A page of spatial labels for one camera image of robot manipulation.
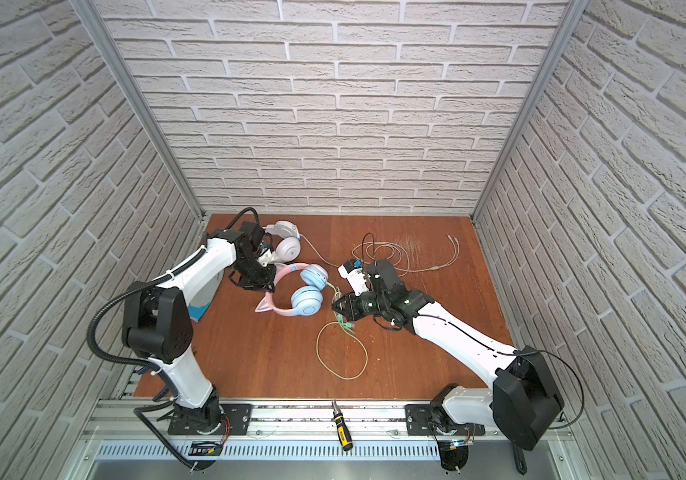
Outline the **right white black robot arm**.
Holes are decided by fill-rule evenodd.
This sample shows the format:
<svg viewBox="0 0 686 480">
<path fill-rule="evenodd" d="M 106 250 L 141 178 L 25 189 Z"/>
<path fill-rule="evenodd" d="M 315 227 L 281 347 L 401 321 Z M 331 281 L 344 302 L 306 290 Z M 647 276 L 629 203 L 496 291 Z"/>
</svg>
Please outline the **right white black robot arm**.
<svg viewBox="0 0 686 480">
<path fill-rule="evenodd" d="M 338 268 L 353 291 L 332 309 L 355 322 L 382 318 L 393 330 L 406 330 L 449 353 L 488 387 L 484 397 L 451 386 L 436 398 L 447 421 L 443 431 L 461 425 L 496 425 L 517 447 L 531 451 L 563 411 L 565 399 L 544 353 L 527 346 L 518 350 L 471 327 L 439 301 L 410 290 L 385 259 L 371 264 L 349 260 Z"/>
</svg>

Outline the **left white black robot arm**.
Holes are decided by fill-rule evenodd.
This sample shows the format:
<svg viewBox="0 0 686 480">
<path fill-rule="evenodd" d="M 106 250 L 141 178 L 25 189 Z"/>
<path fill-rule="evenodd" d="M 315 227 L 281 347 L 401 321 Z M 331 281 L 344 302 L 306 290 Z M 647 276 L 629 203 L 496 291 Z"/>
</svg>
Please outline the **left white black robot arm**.
<svg viewBox="0 0 686 480">
<path fill-rule="evenodd" d="M 220 229 L 179 265 L 125 300 L 122 341 L 169 387 L 176 414 L 202 432 L 221 423 L 216 388 L 202 372 L 193 352 L 194 313 L 206 312 L 221 273 L 239 273 L 245 290 L 274 288 L 276 267 L 259 261 L 265 230 L 247 222 L 238 230 Z"/>
</svg>

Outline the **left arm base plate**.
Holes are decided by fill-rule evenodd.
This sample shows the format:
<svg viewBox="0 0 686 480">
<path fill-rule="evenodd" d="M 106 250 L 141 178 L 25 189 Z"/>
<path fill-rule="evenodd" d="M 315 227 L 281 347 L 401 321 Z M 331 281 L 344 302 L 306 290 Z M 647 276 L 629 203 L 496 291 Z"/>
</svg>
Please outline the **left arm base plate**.
<svg viewBox="0 0 686 480">
<path fill-rule="evenodd" d="M 174 405 L 168 433 L 170 435 L 224 435 L 230 427 L 231 436 L 247 434 L 252 404 L 219 403 L 198 409 Z"/>
</svg>

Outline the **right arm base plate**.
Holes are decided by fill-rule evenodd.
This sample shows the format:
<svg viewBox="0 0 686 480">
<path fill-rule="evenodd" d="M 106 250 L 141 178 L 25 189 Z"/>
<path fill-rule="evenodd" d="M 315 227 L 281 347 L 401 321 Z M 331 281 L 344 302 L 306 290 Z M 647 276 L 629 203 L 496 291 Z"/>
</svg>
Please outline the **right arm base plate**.
<svg viewBox="0 0 686 480">
<path fill-rule="evenodd" d="M 484 436 L 484 425 L 456 423 L 442 407 L 432 404 L 407 404 L 405 406 L 407 432 L 409 436 Z"/>
</svg>

